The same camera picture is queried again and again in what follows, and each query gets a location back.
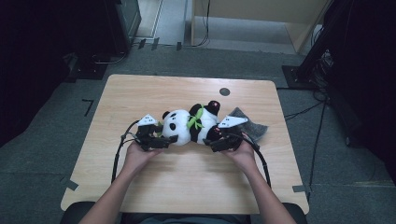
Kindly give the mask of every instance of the white plush toy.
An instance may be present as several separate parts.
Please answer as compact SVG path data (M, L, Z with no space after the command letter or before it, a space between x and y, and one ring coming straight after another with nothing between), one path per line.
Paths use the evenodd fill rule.
M164 137L177 135L176 146L182 146L191 140L190 130L187 127L190 113L187 110L179 109L172 112L163 113L163 133Z
M163 113L164 137L178 135L174 145L182 146L190 141L204 144L203 139L219 140L221 132L218 127L220 103L210 101L207 105L194 105L190 111L179 109Z

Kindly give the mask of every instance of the controller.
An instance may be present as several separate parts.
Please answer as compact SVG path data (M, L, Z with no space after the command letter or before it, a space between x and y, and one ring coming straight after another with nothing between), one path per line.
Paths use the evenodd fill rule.
M225 119L218 125L223 137L217 141L204 139L205 145L211 147L213 152L228 149L237 150L244 139L242 131L237 127L237 125L247 121L248 119L231 116L225 117Z
M154 133L160 133L163 127L156 126L157 120L147 114L137 122L137 133L134 135L135 141L145 151L153 148L169 148L169 145L177 141L177 135L166 137L156 137Z

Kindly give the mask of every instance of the gray carpet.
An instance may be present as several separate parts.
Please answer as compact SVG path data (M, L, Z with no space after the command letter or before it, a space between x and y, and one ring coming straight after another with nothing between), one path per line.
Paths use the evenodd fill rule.
M29 128L0 148L0 223L59 223L60 203L106 80L111 74L265 79L287 87L281 65L299 65L298 55L159 46L133 48L111 64L103 80L62 83ZM278 91L285 115L317 103L312 91ZM85 116L89 102L93 107ZM304 184L309 187L322 105L288 120ZM318 140L309 223L392 223L396 190L382 161L365 148L345 145L343 128L325 107ZM260 219L253 217L253 222Z

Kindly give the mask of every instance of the panda face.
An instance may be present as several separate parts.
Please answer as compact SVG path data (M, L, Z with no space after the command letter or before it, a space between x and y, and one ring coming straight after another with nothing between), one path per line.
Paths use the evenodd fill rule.
M163 136L171 137L177 135L174 145L182 146L191 140L190 130L187 127L190 113L187 110L175 110L165 112L163 118Z

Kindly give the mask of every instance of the forearm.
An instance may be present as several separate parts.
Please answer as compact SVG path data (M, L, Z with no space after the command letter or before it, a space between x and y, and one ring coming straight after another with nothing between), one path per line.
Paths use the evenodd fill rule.
M119 175L80 223L114 223L133 177Z
M258 169L244 173L253 190L264 223L295 223Z

